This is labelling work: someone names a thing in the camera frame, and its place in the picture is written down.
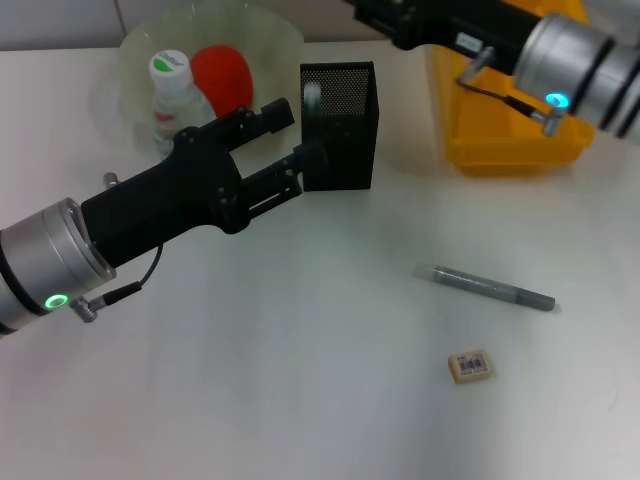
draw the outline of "black mesh pen holder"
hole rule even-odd
[[[300,83],[302,142],[320,138],[328,160],[304,173],[305,191],[371,188],[379,117],[373,62],[301,65]],[[310,104],[305,87],[314,83],[320,97]]]

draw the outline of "yellow plastic container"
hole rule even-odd
[[[587,22],[580,0],[511,0],[509,3],[543,16],[561,12]],[[447,157],[469,175],[536,175],[578,159],[591,145],[594,129],[568,117],[555,137],[545,137],[542,125],[505,104],[455,84],[469,59],[433,48],[439,109]],[[542,111],[550,108],[513,87],[511,77],[486,69],[473,85],[502,95],[511,95]]]

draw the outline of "green label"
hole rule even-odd
[[[159,58],[153,60],[153,67],[159,72],[173,72],[173,69]]]

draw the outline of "label sticker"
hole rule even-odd
[[[159,122],[170,122],[171,120],[176,119],[175,115],[171,115],[169,113],[153,112],[153,115],[156,117],[156,120]]]
[[[472,375],[474,373],[481,373],[488,371],[484,356],[481,353],[477,353],[471,356],[458,357],[458,367],[460,367],[460,375]]]
[[[173,72],[173,69],[159,58],[153,59],[153,67],[159,72]]]
[[[480,53],[484,43],[482,43],[482,40],[478,40],[471,35],[460,32],[456,38],[456,45],[466,48],[467,50],[471,50],[474,53]]]

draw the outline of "bottle cap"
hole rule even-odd
[[[156,92],[178,93],[193,83],[187,56],[178,50],[163,50],[149,61],[149,73]]]

